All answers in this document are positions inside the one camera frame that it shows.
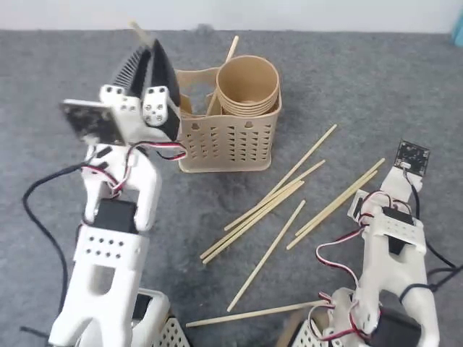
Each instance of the utensil holder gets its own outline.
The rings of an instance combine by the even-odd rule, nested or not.
[[[206,70],[177,70],[181,90],[196,83],[216,86],[220,68]],[[205,98],[209,104],[212,94]],[[179,166],[187,173],[262,171],[271,164],[271,147],[276,121],[281,111],[281,92],[275,105],[261,116],[223,114],[216,101],[210,116],[193,115],[190,98],[181,95],[182,136],[180,142],[188,156]]]

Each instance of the white wall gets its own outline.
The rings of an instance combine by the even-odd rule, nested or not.
[[[0,28],[449,33],[463,0],[0,0]]]

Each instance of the stack of paper cups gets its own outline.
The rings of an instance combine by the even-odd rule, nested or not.
[[[276,103],[280,79],[275,66],[259,56],[238,56],[220,68],[217,98],[225,112],[260,116]]]

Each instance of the circuit board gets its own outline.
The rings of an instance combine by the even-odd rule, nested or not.
[[[428,166],[430,151],[427,148],[402,140],[397,150],[394,166],[402,169],[402,163],[410,164],[411,174],[423,177]]]
[[[61,110],[79,140],[89,145],[124,145],[110,107],[92,101],[68,99],[61,104]]]

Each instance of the robotic arm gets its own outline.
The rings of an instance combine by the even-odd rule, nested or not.
[[[422,187],[428,156],[429,150],[403,141],[381,190],[356,193],[348,216],[359,223],[365,240],[358,287],[335,291],[328,298],[328,327],[309,318],[296,341],[308,336],[320,344],[315,346],[328,346],[328,340],[338,347],[438,346],[434,296],[426,288],[423,224],[407,204],[412,186]],[[396,294],[407,315],[382,307],[381,291]]]
[[[62,103],[74,132],[89,145],[88,165],[82,167],[88,198],[51,345],[159,346],[170,303],[164,294],[139,285],[149,243],[145,232],[154,223],[161,177],[139,147],[184,149],[174,142],[181,132],[179,104],[174,70],[157,40],[130,55],[114,82],[101,87],[100,102]],[[137,202],[121,200],[122,189],[138,192]],[[108,279],[111,286],[104,289]],[[183,338],[179,346],[188,346],[178,322],[169,324],[179,331],[179,341]]]

